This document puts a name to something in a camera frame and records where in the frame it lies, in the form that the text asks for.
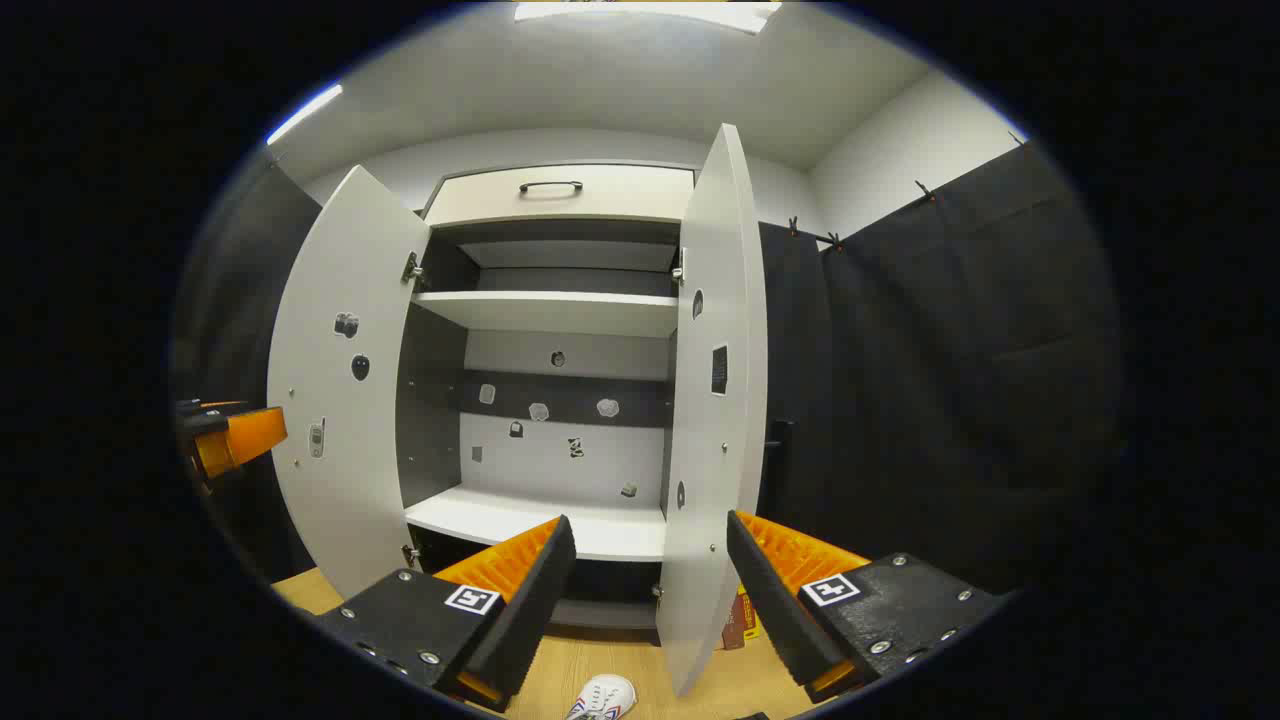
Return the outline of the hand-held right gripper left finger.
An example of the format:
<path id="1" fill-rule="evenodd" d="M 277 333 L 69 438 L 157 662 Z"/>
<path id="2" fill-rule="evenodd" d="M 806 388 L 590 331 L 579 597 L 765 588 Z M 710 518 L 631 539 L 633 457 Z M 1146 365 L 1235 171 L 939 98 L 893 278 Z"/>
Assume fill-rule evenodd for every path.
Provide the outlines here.
<path id="1" fill-rule="evenodd" d="M 315 626 L 429 696 L 504 712 L 575 561 L 573 528 L 559 515 L 435 573 L 396 569 Z"/>

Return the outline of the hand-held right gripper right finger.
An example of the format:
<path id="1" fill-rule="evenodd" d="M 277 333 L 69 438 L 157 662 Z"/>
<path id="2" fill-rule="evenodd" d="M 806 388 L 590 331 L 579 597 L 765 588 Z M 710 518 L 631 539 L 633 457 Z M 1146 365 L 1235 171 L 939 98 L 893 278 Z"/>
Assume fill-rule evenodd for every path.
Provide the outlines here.
<path id="1" fill-rule="evenodd" d="M 869 560 L 748 512 L 726 547 L 774 652 L 820 705 L 955 646 L 1010 602 L 905 552 Z"/>

